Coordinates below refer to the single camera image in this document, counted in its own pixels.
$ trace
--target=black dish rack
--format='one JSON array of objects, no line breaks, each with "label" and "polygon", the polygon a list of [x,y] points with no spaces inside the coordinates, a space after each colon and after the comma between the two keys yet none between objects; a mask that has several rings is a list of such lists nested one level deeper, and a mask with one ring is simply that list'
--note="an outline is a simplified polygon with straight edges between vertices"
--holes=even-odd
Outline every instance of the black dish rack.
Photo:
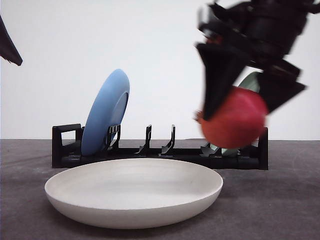
[{"label": "black dish rack", "polygon": [[[240,148],[236,156],[223,156],[222,149],[213,150],[210,143],[199,148],[175,148],[176,127],[171,127],[171,139],[161,148],[151,148],[152,126],[146,127],[145,144],[140,147],[119,147],[121,125],[110,126],[107,143],[103,150],[90,155],[81,154],[81,142],[85,127],[81,124],[52,127],[52,168],[74,168],[101,161],[132,158],[172,159],[199,164],[210,169],[268,170],[268,128],[258,139],[257,146]],[[63,145],[62,133],[75,131],[75,142]]]}]

